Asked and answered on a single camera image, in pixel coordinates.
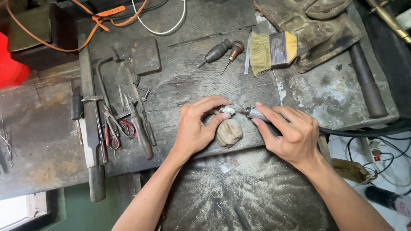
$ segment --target sawdust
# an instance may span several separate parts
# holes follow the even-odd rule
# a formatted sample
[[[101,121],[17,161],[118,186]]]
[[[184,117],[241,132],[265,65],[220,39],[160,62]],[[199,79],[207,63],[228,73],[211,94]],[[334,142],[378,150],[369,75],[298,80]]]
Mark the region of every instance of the sawdust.
[[[299,171],[265,149],[238,152],[223,174],[210,157],[187,164],[167,202],[164,230],[325,230],[320,196]]]

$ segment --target workbench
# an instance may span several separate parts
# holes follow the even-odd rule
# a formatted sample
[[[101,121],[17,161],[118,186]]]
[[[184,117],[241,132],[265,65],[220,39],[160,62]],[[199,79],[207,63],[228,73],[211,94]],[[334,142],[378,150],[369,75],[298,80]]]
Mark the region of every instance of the workbench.
[[[169,0],[164,6],[140,15],[141,20],[151,29],[166,31],[180,19],[182,4],[181,1]],[[221,94],[240,106],[254,105],[255,102],[267,105],[282,103],[307,112],[319,120],[320,126],[331,129],[366,127],[398,119],[387,80],[367,37],[361,40],[361,45],[390,113],[380,119],[368,118],[348,52],[304,74],[297,73],[294,66],[290,66],[267,72],[259,78],[255,78],[251,71],[246,75],[245,52],[227,67],[222,76],[219,74],[226,64],[228,53],[220,60],[197,68],[196,65],[202,62],[211,47],[225,38],[246,44],[250,30],[259,26],[251,0],[222,3],[189,0],[186,4],[186,16],[179,29],[166,36],[155,35],[162,71],[143,76],[139,85],[158,94],[150,95],[144,103],[157,139],[157,146],[153,148],[154,157],[145,159],[139,153],[135,139],[122,138],[124,149],[116,152],[116,158],[112,150],[109,152],[106,177],[158,167],[174,143],[180,107],[209,95]],[[351,11],[350,17],[363,30],[356,10]],[[93,68],[99,59],[110,55],[111,46],[124,59],[121,63],[106,63],[101,68],[110,102],[119,111],[119,84],[123,93],[136,101],[124,68],[127,65],[132,69],[131,42],[152,34],[138,21],[125,28],[116,28],[110,23],[105,25],[111,33],[97,30],[87,49]],[[88,35],[92,26],[89,18],[79,21],[79,36]],[[7,158],[0,160],[0,199],[88,181],[77,125],[70,119],[70,82],[78,83],[81,80],[79,67],[79,63],[75,62],[44,72],[33,72],[22,86],[0,91],[1,112],[5,124],[10,123],[12,146],[18,155],[13,158],[13,167],[10,167]],[[101,93],[98,84],[95,90],[97,94]],[[248,118],[240,114],[233,118],[241,123],[243,138],[230,149],[221,148],[212,141],[193,158],[264,145],[260,133]]]

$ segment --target right hand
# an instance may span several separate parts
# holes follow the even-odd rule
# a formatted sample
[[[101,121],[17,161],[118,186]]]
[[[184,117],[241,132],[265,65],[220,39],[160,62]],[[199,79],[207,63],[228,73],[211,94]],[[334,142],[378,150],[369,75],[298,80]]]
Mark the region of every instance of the right hand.
[[[263,136],[269,151],[274,152],[300,171],[305,166],[312,166],[318,157],[322,157],[317,150],[319,135],[317,119],[289,106],[269,108],[261,103],[256,103],[256,108],[282,133],[282,136],[275,137],[264,121],[258,118],[252,119]]]

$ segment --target tile floor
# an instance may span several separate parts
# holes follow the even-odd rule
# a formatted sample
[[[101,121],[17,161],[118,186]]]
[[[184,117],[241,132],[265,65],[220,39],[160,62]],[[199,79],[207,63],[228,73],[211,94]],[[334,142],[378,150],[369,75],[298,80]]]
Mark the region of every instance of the tile floor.
[[[396,135],[392,135],[390,137],[394,138],[406,138],[410,137],[410,132],[400,133]],[[339,136],[330,136],[330,142],[328,143],[328,148],[330,149],[331,157],[339,158],[339,159],[346,159],[349,160],[349,155],[347,151],[347,143],[350,140],[349,137],[339,137]],[[389,142],[397,146],[401,150],[405,150],[409,145],[410,140],[392,140],[387,139]],[[382,152],[390,152],[394,154],[394,156],[400,155],[400,152],[396,149],[386,145],[380,144],[379,148]],[[365,160],[365,156],[361,154],[362,149],[359,141],[357,143],[357,139],[354,139],[350,145],[351,156],[354,161],[359,162],[360,164],[365,164],[367,161]],[[411,156],[411,148],[406,152],[409,156]],[[388,159],[391,158],[390,154],[383,154],[382,157]],[[382,170],[386,165],[388,165],[390,161],[385,161],[383,164],[377,164],[377,167]],[[375,169],[375,166],[372,164],[367,165],[372,169]],[[392,192],[396,192],[402,194],[408,191],[411,188],[411,159],[407,158],[406,156],[401,156],[394,160],[391,166],[382,173],[382,176],[378,176],[373,183],[380,188],[390,190]],[[346,180],[351,186],[354,187],[360,194],[363,192],[364,188],[369,186],[359,185],[353,181]],[[408,224],[411,219],[399,214],[397,211],[390,210],[385,208],[379,204],[374,202],[370,202],[375,209],[388,221],[388,223],[396,230],[396,231],[406,231],[406,224]]]

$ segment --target red bucket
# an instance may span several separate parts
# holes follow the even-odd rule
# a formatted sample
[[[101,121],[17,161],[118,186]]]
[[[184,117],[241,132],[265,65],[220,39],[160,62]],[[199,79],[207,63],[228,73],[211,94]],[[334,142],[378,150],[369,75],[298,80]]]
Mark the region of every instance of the red bucket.
[[[0,89],[16,87],[24,82],[30,68],[10,58],[7,36],[0,33]]]

